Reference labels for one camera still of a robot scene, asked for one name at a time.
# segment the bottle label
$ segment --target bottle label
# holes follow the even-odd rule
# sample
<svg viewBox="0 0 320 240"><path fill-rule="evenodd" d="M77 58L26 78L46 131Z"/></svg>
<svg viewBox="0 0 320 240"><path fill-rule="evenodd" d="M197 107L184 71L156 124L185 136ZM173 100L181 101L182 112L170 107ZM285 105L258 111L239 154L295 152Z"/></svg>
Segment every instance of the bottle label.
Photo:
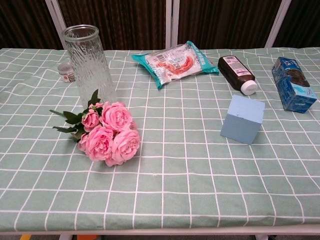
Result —
<svg viewBox="0 0 320 240"><path fill-rule="evenodd" d="M251 75L246 67L235 56L225 56L223 59L237 76Z"/></svg>
<svg viewBox="0 0 320 240"><path fill-rule="evenodd" d="M62 81L65 83L72 83L75 81L75 75L74 74L69 74L69 75L60 75Z"/></svg>

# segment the green leaf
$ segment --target green leaf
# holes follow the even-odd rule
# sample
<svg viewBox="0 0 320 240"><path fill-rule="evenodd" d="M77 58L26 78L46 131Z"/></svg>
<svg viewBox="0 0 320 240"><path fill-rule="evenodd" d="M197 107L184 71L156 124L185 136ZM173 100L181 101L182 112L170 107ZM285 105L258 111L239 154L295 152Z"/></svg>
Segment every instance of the green leaf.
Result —
<svg viewBox="0 0 320 240"><path fill-rule="evenodd" d="M57 129L59 132L62 132L62 133L65 133L65 134L77 131L77 129L75 127L65 128L65 127L54 126L53 129Z"/></svg>
<svg viewBox="0 0 320 240"><path fill-rule="evenodd" d="M100 100L101 99L98 98L98 89L97 89L93 92L91 99L88 101L88 108L89 108L90 104L95 105L96 103L99 103Z"/></svg>
<svg viewBox="0 0 320 240"><path fill-rule="evenodd" d="M102 110L103 110L102 107L99 107L99 108L96 109L96 111L97 111L97 113L99 114L99 116L101 116Z"/></svg>
<svg viewBox="0 0 320 240"><path fill-rule="evenodd" d="M63 111L63 115L67 118L67 120L65 120L68 124L77 124L81 121L81 117L69 112L69 111Z"/></svg>
<svg viewBox="0 0 320 240"><path fill-rule="evenodd" d="M85 126L82 124L82 123L79 123L77 125L74 126L76 129L78 129L78 132L84 134L86 131L85 131Z"/></svg>
<svg viewBox="0 0 320 240"><path fill-rule="evenodd" d="M61 113L61 112L58 112L58 111L55 111L55 110L52 110L52 109L50 109L49 110L50 112L52 112L52 113L54 113L54 114L57 114L57 115L60 115L60 116L65 116L63 113Z"/></svg>

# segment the white bottle cap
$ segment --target white bottle cap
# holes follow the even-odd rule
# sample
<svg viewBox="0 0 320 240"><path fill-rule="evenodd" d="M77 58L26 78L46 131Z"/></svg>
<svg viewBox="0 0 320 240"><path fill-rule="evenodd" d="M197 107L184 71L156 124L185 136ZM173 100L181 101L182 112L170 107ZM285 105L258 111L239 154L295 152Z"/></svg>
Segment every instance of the white bottle cap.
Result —
<svg viewBox="0 0 320 240"><path fill-rule="evenodd" d="M256 82L253 80L249 80L249 81L246 81L244 84L242 84L241 92L244 95L251 95L256 92L257 88L258 88L258 85L256 84Z"/></svg>

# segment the jar lid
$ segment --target jar lid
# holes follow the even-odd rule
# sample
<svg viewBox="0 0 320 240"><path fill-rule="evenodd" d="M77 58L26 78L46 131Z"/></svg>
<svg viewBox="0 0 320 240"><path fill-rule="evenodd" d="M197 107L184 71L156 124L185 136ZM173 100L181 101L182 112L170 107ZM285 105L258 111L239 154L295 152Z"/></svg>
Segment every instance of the jar lid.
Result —
<svg viewBox="0 0 320 240"><path fill-rule="evenodd" d="M61 63L58 66L58 72L61 75L72 74L74 72L74 69L72 67L71 62L68 61L68 62Z"/></svg>
<svg viewBox="0 0 320 240"><path fill-rule="evenodd" d="M256 84L256 82L253 80L249 80L249 81L246 81L244 84L242 84L241 92L244 95L251 95L256 92L257 88L258 88L258 85Z"/></svg>

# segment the table leg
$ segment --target table leg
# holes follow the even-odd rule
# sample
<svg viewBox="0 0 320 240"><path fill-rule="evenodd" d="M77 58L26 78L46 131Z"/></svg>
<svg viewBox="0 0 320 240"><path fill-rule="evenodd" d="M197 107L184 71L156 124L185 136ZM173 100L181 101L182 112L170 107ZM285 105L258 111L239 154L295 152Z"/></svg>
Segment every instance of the table leg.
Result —
<svg viewBox="0 0 320 240"><path fill-rule="evenodd" d="M61 234L59 240L72 240L73 235Z"/></svg>
<svg viewBox="0 0 320 240"><path fill-rule="evenodd" d="M268 240L268 235L258 234L255 235L255 240Z"/></svg>
<svg viewBox="0 0 320 240"><path fill-rule="evenodd" d="M23 234L21 237L20 237L20 240L30 240L31 238L31 235L29 234Z"/></svg>
<svg viewBox="0 0 320 240"><path fill-rule="evenodd" d="M77 235L76 240L96 240L99 235Z"/></svg>

